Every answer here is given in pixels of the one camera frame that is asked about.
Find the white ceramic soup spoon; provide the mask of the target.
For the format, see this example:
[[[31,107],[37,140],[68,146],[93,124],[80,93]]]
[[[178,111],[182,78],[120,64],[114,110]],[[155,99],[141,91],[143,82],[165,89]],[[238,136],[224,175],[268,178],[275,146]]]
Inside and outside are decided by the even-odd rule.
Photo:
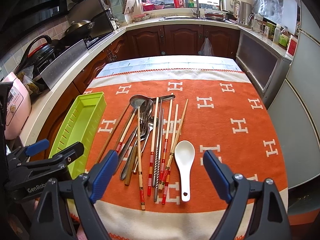
[[[175,148],[175,161],[181,179],[181,200],[190,200],[190,172],[195,159],[195,148],[187,140],[180,141]]]

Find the steel fork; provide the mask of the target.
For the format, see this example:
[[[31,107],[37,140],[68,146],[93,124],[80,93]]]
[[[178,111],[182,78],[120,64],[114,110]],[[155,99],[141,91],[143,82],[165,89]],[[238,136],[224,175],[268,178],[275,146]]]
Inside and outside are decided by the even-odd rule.
[[[142,112],[142,109],[140,109],[140,138],[143,137],[143,135],[147,132],[148,130],[148,119],[150,118],[152,114],[152,108],[145,110]],[[134,163],[134,168],[133,168],[133,173],[137,173],[137,167],[138,167],[138,157],[135,157],[135,163]]]

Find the plastic bag on cabinet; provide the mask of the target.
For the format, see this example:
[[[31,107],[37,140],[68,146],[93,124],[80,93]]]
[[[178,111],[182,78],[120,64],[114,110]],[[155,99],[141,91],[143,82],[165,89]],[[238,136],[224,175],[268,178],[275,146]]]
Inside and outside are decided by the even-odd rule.
[[[204,43],[199,51],[199,55],[201,56],[214,56],[213,47],[209,38],[204,39]]]

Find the plain brown wooden chopstick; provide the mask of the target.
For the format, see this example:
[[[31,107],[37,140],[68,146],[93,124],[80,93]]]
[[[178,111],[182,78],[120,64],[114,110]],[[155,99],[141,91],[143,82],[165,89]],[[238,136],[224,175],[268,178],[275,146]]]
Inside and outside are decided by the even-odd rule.
[[[96,161],[95,161],[96,164],[100,162],[100,160],[101,160],[101,158],[102,158],[102,156],[103,156],[103,154],[104,154],[104,152],[105,152],[105,150],[106,150],[106,148],[107,148],[107,146],[108,146],[111,138],[113,137],[115,131],[117,130],[117,128],[118,128],[118,126],[119,126],[122,118],[124,117],[124,115],[125,115],[128,107],[129,107],[129,104],[127,104],[127,106],[125,107],[125,109],[124,109],[123,112],[121,113],[120,117],[117,119],[116,125],[115,125],[114,128],[112,129],[111,134],[107,137],[107,140],[104,142],[102,148],[100,149],[99,154],[98,154],[98,157],[97,157],[97,159],[96,159]]]

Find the orange H-pattern blanket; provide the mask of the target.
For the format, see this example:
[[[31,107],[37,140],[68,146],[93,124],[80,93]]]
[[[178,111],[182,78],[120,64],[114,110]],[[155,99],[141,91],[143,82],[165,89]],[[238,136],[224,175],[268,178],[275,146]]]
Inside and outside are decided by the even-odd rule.
[[[164,106],[164,135],[181,131],[195,158],[190,174],[190,200],[182,200],[180,174],[171,166],[168,193],[145,196],[140,207],[138,177],[129,186],[115,174],[95,208],[112,239],[208,239],[226,203],[203,166],[212,150],[234,172],[255,181],[272,178],[284,203],[288,185],[280,142],[268,112],[247,76],[230,59],[159,56],[106,65],[85,93],[103,92],[106,109],[86,167],[96,162],[104,141],[118,136],[117,118],[133,95],[155,98],[174,94]]]

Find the wooden handled steel spoon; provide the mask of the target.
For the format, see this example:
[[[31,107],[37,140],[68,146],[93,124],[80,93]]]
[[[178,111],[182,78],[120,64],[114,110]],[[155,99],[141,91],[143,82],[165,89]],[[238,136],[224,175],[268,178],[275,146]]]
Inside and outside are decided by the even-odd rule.
[[[153,102],[151,100],[145,101],[141,106],[140,109],[142,109],[142,112],[145,110],[148,110],[152,108],[153,109]],[[121,173],[120,173],[120,180],[125,180],[127,177],[128,172],[132,171],[132,167],[130,167],[131,163],[135,162],[135,157],[133,156],[133,150],[134,147],[137,145],[137,131],[135,132],[135,143],[133,144],[133,147],[131,149],[131,152],[129,153],[128,159],[126,161],[126,164],[124,165]]]

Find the steel twisted chopstick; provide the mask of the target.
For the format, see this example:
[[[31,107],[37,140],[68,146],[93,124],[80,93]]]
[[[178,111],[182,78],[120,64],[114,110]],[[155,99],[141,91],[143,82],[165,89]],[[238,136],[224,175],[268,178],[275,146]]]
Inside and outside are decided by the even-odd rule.
[[[155,154],[155,164],[153,169],[153,178],[152,185],[154,187],[154,195],[153,201],[157,201],[158,194],[158,184],[159,184],[159,166],[160,166],[160,158],[161,158],[161,150],[159,149],[161,146],[161,133],[162,133],[162,99],[159,100],[159,117],[158,117],[158,125],[157,125],[157,139],[156,139],[156,154]]]

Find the wok with lid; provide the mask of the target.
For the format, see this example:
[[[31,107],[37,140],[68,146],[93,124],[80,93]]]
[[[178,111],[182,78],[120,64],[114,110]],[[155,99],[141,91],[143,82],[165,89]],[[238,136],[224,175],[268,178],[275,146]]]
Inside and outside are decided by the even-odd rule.
[[[87,37],[92,32],[94,21],[81,20],[80,22],[72,22],[70,27],[65,31],[64,37]]]

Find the kitchen faucet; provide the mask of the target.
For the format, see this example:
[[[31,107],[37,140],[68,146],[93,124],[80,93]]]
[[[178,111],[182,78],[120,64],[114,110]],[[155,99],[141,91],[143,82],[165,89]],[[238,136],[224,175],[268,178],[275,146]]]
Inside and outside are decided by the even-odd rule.
[[[192,9],[193,15],[194,15],[196,18],[200,18],[201,13],[200,13],[200,3],[199,3],[199,0],[195,0],[195,2],[194,2],[194,8],[195,8],[195,10]]]

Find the pink rice cooker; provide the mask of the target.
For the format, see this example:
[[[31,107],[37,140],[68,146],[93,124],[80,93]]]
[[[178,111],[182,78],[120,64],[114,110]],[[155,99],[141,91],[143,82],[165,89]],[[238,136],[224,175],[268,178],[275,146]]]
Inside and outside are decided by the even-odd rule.
[[[10,72],[2,82],[13,82],[8,95],[4,132],[7,140],[13,140],[20,134],[31,113],[31,101],[29,92],[13,72]]]

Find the green plastic utensil tray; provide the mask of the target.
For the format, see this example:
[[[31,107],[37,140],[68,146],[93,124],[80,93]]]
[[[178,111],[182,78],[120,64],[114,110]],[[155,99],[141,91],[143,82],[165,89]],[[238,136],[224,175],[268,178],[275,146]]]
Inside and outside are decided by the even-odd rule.
[[[80,95],[73,102],[60,126],[50,150],[50,158],[75,142],[81,142],[84,146],[83,155],[68,165],[73,179],[85,171],[93,139],[105,108],[103,92]]]

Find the red bottle on sill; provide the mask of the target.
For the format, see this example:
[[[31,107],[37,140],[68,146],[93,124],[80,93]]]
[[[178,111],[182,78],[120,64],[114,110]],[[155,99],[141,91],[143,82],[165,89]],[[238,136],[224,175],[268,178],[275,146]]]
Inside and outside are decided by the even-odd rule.
[[[180,7],[179,0],[174,0],[174,7],[175,8],[179,8]]]

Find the steel kettle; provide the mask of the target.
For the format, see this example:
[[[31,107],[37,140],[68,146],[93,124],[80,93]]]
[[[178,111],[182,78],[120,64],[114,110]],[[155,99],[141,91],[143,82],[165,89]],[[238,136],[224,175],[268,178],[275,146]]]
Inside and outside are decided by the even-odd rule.
[[[252,14],[252,5],[243,1],[233,1],[233,16],[236,18],[237,24],[246,28],[250,28],[250,20]]]

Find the large steel soup spoon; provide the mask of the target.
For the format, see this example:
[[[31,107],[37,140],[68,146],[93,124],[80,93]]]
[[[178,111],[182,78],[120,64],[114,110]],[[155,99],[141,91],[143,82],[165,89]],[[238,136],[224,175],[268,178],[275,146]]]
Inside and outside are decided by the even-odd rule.
[[[173,100],[175,98],[174,94],[171,95],[164,95],[164,96],[160,96],[159,100],[162,101],[170,101]],[[145,101],[151,100],[153,103],[156,102],[156,98],[150,98],[148,96],[144,96],[144,95],[134,95],[130,98],[130,105],[137,109],[139,106],[141,106]]]

